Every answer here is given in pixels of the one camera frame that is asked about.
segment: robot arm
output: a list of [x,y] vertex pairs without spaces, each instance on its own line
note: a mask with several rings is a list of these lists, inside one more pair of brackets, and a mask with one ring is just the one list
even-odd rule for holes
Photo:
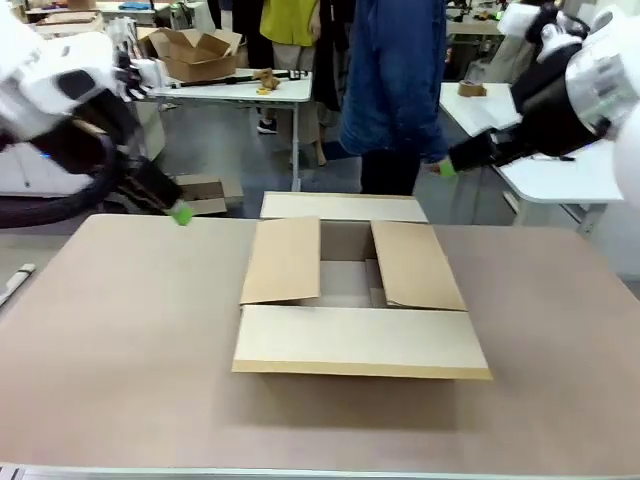
[[44,40],[0,4],[0,37],[16,46],[0,59],[0,149],[29,142],[68,172],[94,178],[84,190],[43,207],[0,211],[0,228],[59,221],[116,190],[146,209],[188,221],[180,187],[148,159],[130,154],[141,127],[121,98],[122,86],[140,70],[116,68],[121,59],[107,35]]
[[601,138],[616,142],[614,165],[628,200],[640,205],[635,179],[640,169],[640,17],[610,7],[594,19],[589,35],[569,29],[551,3],[511,4],[500,21],[505,34],[525,36],[542,48],[536,61],[512,85],[522,120],[488,129],[452,147],[456,171],[502,166],[541,152],[562,156]]

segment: table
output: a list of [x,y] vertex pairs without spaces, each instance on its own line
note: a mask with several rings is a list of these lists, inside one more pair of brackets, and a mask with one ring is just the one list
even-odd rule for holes
[[[461,97],[457,94],[457,83],[442,84],[440,106],[469,135],[491,126],[505,127],[520,119],[508,84],[489,83],[485,87],[486,97]],[[514,205],[517,210],[514,224],[526,224],[536,210],[561,205],[578,220],[581,234],[591,233],[607,204],[623,200],[613,175],[612,148],[611,142],[601,140],[571,153],[575,162],[551,161],[544,155],[534,155],[494,168],[519,197]],[[456,199],[464,184],[464,175],[460,178]]]
[[[155,3],[154,10],[120,10],[118,7],[124,2],[96,2],[96,9],[100,10],[106,17],[113,18],[114,16],[129,16],[137,19],[139,25],[153,26],[153,15],[164,12],[171,6],[170,3]],[[52,13],[66,12],[67,8],[56,9],[44,9],[44,8],[31,8],[25,13],[27,16],[46,16]]]
[[498,22],[495,20],[475,20],[466,15],[462,22],[447,20],[447,35],[498,35]]
[[[236,76],[251,75],[252,69],[239,68]],[[299,137],[298,137],[298,117],[299,106],[306,103],[311,98],[312,74],[300,80],[283,80],[269,95],[259,95],[257,93],[258,82],[238,83],[236,85],[213,85],[208,87],[188,87],[188,88],[160,88],[151,92],[152,96],[158,98],[169,98],[172,101],[196,101],[209,103],[227,103],[244,106],[257,106],[262,108],[274,108],[293,110],[293,135],[291,138],[291,161],[293,164],[293,178],[291,190],[300,191],[300,160],[299,160]]]
[[243,478],[640,471],[640,304],[575,232],[437,226],[494,381],[416,381],[232,374],[256,222],[91,217],[0,324],[0,458]]

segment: gray floor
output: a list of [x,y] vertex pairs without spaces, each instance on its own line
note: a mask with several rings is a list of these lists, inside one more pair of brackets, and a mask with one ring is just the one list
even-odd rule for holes
[[[259,135],[255,109],[232,106],[180,106],[162,113],[167,145],[158,158],[161,168],[170,174],[207,173],[239,178],[244,189],[243,205],[229,216],[257,218],[262,195],[267,190],[288,190],[291,181],[289,145],[275,135]],[[464,138],[462,130],[444,114],[441,124],[448,141]],[[328,140],[337,138],[337,129]],[[319,192],[358,192],[359,159],[331,160],[319,168],[313,149],[301,154],[303,190]],[[478,172],[470,175],[477,177]],[[467,182],[458,215],[451,215],[455,179],[443,179],[422,171],[415,195],[431,223],[510,225],[514,213],[504,201],[505,184],[487,171],[478,189],[477,181]],[[477,211],[473,211],[478,195]],[[36,263],[41,269],[64,244],[85,216],[60,224],[31,229],[4,231],[0,234],[0,279],[9,276],[23,263]],[[629,283],[640,298],[640,282]]]

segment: tan table surface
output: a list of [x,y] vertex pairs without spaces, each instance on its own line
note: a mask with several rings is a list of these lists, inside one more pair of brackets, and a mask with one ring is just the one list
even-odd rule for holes
[[438,227],[494,382],[230,372],[254,220],[92,217],[0,323],[0,463],[640,472],[640,307],[575,233]]

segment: blue jacket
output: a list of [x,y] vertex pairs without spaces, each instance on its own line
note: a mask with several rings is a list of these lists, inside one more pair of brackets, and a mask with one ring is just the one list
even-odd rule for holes
[[392,149],[437,162],[446,55],[444,0],[357,0],[340,141],[361,155]]

